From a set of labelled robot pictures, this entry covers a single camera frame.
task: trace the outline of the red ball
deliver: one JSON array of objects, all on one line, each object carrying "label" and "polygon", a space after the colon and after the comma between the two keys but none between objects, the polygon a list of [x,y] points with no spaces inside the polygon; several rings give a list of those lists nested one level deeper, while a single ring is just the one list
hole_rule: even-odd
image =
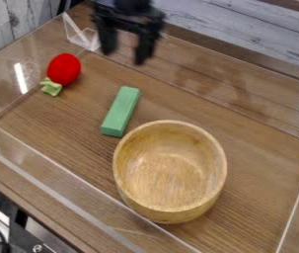
[{"label": "red ball", "polygon": [[75,55],[63,53],[50,62],[49,78],[54,83],[67,86],[78,79],[80,74],[81,61]]}]

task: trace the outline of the wooden bowl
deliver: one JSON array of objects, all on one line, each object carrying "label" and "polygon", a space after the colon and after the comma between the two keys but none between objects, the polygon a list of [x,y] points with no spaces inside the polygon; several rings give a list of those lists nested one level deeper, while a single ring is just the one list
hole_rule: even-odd
[{"label": "wooden bowl", "polygon": [[201,127],[160,121],[134,129],[114,154],[114,176],[128,205],[158,223],[198,217],[220,197],[228,159]]}]

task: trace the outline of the bowl rim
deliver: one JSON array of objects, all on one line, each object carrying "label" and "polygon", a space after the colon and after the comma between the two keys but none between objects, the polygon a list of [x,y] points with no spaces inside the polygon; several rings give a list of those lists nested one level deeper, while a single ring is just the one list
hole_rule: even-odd
[{"label": "bowl rim", "polygon": [[[157,126],[157,125],[166,125],[166,124],[184,125],[186,127],[192,127],[198,132],[201,132],[213,141],[213,143],[216,144],[216,147],[218,149],[218,152],[220,152],[221,156],[224,157],[224,168],[222,168],[224,176],[220,178],[220,182],[218,182],[214,190],[194,204],[184,206],[181,208],[170,208],[170,209],[162,209],[161,206],[148,206],[148,205],[145,205],[145,203],[140,202],[138,198],[134,198],[134,195],[130,193],[130,191],[128,191],[122,187],[124,180],[121,179],[121,174],[117,173],[118,172],[118,164],[117,164],[118,156],[120,156],[121,150],[122,150],[126,142],[132,138],[132,136],[148,127]],[[154,122],[149,122],[149,123],[138,126],[136,129],[133,129],[128,133],[128,135],[124,137],[124,139],[121,140],[121,142],[118,144],[118,147],[116,149],[116,152],[114,152],[113,172],[114,172],[114,178],[116,178],[116,181],[117,181],[118,189],[124,191],[128,198],[132,199],[133,202],[136,202],[140,206],[145,207],[146,209],[152,209],[154,211],[162,211],[162,212],[192,211],[192,210],[198,209],[204,205],[206,205],[208,202],[210,202],[218,196],[218,194],[221,193],[221,191],[224,189],[224,186],[225,186],[225,183],[226,183],[226,180],[228,180],[228,156],[226,156],[226,152],[225,152],[225,149],[224,149],[220,141],[217,140],[214,135],[208,130],[205,130],[202,127],[200,127],[200,126],[197,126],[192,123],[182,122],[182,121],[174,121],[174,120],[154,121]]]}]

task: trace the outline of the green rectangular block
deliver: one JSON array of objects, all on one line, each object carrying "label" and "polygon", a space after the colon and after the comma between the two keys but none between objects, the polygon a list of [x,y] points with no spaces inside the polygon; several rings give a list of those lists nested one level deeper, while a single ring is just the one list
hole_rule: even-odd
[{"label": "green rectangular block", "polygon": [[104,134],[116,137],[124,136],[141,94],[140,89],[122,87],[102,124]]}]

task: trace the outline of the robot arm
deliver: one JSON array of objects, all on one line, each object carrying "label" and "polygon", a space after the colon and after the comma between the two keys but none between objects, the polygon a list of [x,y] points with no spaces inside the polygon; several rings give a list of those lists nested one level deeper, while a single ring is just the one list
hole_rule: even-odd
[{"label": "robot arm", "polygon": [[136,64],[145,64],[153,57],[161,38],[165,14],[150,4],[150,0],[96,0],[94,10],[104,53],[109,55],[117,50],[118,30],[125,30],[140,36]]}]

